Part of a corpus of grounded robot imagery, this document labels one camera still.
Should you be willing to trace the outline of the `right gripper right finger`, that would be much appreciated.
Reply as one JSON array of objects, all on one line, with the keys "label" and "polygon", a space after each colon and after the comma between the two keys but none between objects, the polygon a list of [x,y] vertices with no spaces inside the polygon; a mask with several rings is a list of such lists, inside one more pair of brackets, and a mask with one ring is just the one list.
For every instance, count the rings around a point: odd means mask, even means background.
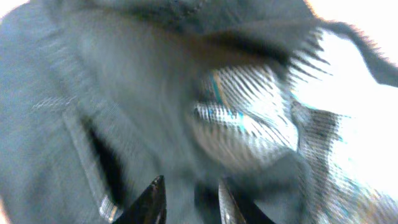
[{"label": "right gripper right finger", "polygon": [[222,224],[275,224],[245,195],[231,188],[227,180],[220,180],[218,187]]}]

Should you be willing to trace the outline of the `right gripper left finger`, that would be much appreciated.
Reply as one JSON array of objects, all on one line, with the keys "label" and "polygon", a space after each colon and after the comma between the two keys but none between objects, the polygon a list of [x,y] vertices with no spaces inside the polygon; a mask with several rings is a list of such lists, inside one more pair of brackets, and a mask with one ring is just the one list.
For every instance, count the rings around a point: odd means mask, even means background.
[{"label": "right gripper left finger", "polygon": [[113,224],[165,224],[167,200],[164,176],[157,176]]}]

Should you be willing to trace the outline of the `black shorts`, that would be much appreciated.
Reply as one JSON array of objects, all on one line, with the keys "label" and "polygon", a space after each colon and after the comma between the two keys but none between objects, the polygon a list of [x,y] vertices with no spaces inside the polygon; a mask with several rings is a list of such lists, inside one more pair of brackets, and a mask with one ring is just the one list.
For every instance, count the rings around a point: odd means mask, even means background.
[{"label": "black shorts", "polygon": [[113,223],[164,176],[166,223],[397,222],[397,67],[304,1],[30,1],[1,22],[12,223]]}]

